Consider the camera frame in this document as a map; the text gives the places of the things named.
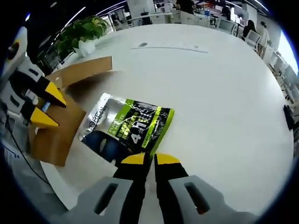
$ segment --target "window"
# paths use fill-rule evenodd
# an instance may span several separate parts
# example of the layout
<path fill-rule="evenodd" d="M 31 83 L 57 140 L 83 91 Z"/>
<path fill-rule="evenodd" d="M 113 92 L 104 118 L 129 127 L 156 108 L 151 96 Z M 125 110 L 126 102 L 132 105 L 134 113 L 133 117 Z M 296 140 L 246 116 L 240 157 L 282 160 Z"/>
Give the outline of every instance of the window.
<path fill-rule="evenodd" d="M 281 56 L 285 59 L 285 61 L 291 66 L 294 72 L 298 74 L 298 64 L 296 62 L 294 52 L 283 31 L 281 31 L 278 51 L 281 54 Z"/>

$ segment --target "green plant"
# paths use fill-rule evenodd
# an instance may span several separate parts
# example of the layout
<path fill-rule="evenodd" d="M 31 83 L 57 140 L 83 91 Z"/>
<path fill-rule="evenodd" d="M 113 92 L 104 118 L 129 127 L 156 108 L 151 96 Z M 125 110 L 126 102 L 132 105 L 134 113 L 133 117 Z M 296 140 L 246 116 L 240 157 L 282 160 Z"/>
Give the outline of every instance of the green plant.
<path fill-rule="evenodd" d="M 93 15 L 82 20 L 70 23 L 55 42 L 55 48 L 60 56 L 67 56 L 79 47 L 79 41 L 93 40 L 105 34 L 108 23 L 100 17 Z"/>

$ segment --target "white table surface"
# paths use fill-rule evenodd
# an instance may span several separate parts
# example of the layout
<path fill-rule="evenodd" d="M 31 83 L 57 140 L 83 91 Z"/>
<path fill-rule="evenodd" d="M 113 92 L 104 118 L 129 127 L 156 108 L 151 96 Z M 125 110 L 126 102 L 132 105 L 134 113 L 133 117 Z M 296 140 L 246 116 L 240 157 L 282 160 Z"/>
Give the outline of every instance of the white table surface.
<path fill-rule="evenodd" d="M 143 42 L 204 45 L 208 53 L 131 49 Z M 174 108 L 157 151 L 179 158 L 189 175 L 222 192 L 237 211 L 259 215 L 269 206 L 290 171 L 293 136 L 280 87 L 249 46 L 214 29 L 159 24 L 108 34 L 97 49 L 83 60 L 112 56 L 114 71 L 78 93 L 87 112 L 104 92 Z M 42 166 L 68 209 L 80 192 L 115 172 L 77 137 L 65 167 Z"/>
<path fill-rule="evenodd" d="M 132 19 L 129 19 L 128 21 L 138 20 L 141 18 L 146 18 L 146 17 L 151 17 L 151 16 L 158 16 L 158 15 L 172 15 L 172 13 L 156 13 L 156 14 L 141 15 L 141 16 L 137 16 Z"/>

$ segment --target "brown cardboard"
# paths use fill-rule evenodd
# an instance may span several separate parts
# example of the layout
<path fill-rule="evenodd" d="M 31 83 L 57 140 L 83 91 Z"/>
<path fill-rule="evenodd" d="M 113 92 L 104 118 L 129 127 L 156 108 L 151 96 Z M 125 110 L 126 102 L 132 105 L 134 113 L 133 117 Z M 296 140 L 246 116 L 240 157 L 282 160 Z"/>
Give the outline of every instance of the brown cardboard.
<path fill-rule="evenodd" d="M 47 114 L 59 123 L 59 128 L 39 129 L 33 139 L 34 158 L 57 166 L 64 166 L 73 138 L 86 112 L 62 92 L 66 108 L 50 106 Z"/>
<path fill-rule="evenodd" d="M 57 88 L 64 88 L 88 77 L 112 69 L 112 58 L 104 57 L 84 63 L 71 65 L 47 76 Z M 59 123 L 58 128 L 39 129 L 29 128 L 31 155 L 43 162 L 64 166 L 73 138 L 86 112 L 63 91 L 61 91 L 67 107 L 50 105 L 47 114 Z"/>
<path fill-rule="evenodd" d="M 58 88 L 67 87 L 88 77 L 100 74 L 112 69 L 112 58 L 103 57 L 87 62 L 73 64 L 64 69 L 58 70 L 47 78 L 54 82 Z"/>

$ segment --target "black cable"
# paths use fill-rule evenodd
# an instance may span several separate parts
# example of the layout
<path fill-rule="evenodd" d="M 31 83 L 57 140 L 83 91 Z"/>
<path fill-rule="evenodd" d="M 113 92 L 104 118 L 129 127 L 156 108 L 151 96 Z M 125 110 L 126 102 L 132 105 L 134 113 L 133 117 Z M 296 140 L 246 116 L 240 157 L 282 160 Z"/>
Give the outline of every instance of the black cable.
<path fill-rule="evenodd" d="M 17 146 L 17 148 L 18 148 L 18 150 L 20 151 L 20 153 L 21 153 L 21 155 L 23 156 L 23 158 L 24 158 L 24 160 L 26 161 L 26 163 L 28 164 L 28 166 L 30 167 L 30 169 L 42 180 L 42 181 L 44 181 L 46 184 L 48 184 L 48 185 L 50 185 L 50 183 L 49 182 L 47 182 L 46 180 L 44 180 L 32 167 L 31 167 L 31 165 L 29 164 L 29 162 L 28 162 L 28 160 L 26 159 L 26 157 L 24 156 L 24 154 L 23 154 L 23 152 L 22 152 L 22 150 L 21 150 L 21 148 L 19 147 L 19 145 L 18 145 L 18 143 L 17 143 L 17 141 L 15 140 L 15 138 L 14 138 L 14 135 L 13 135 L 13 131 L 11 130 L 11 128 L 10 128 L 10 124 L 9 124 L 9 115 L 6 113 L 6 118 L 7 118 L 7 121 L 6 121 L 6 124 L 7 124 L 7 129 L 8 129 L 8 131 L 9 131 L 9 133 L 10 133 L 10 135 L 11 135 L 11 137 L 13 138 L 13 140 L 14 140 L 14 143 L 16 144 L 16 146 Z"/>

